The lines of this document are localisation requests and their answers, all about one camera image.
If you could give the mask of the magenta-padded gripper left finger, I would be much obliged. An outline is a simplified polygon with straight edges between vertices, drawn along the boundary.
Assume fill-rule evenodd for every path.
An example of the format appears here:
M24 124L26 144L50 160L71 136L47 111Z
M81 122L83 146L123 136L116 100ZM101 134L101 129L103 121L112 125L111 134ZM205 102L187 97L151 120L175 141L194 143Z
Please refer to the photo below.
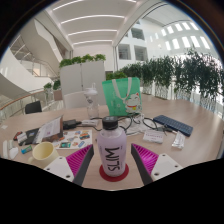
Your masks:
M67 157L59 156L44 170L81 186L93 155L93 145L88 145Z

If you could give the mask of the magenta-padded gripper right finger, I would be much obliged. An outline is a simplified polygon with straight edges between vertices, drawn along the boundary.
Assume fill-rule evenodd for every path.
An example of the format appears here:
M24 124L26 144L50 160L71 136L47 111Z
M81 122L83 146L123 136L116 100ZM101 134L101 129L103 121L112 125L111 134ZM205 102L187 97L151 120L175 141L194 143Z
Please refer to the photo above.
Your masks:
M182 166L166 153L158 155L134 143L131 144L131 154L136 162L144 185L182 169Z

